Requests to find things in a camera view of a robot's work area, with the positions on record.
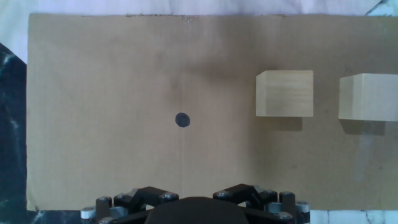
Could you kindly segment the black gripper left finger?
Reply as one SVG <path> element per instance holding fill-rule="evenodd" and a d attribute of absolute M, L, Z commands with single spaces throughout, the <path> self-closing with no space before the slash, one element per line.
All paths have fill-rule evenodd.
<path fill-rule="evenodd" d="M 151 212 L 147 206 L 155 208 L 178 199 L 178 194 L 155 187 L 132 189 L 114 197 L 97 198 L 93 206 L 80 210 L 80 219 L 96 224 L 144 223 Z"/>

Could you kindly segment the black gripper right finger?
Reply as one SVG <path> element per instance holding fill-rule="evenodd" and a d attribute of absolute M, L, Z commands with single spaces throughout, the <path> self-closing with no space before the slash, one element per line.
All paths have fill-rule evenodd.
<path fill-rule="evenodd" d="M 213 198 L 236 206 L 245 203 L 241 210 L 248 223 L 310 223 L 310 204 L 297 201 L 290 191 L 276 192 L 258 185 L 238 184 L 215 192 Z"/>

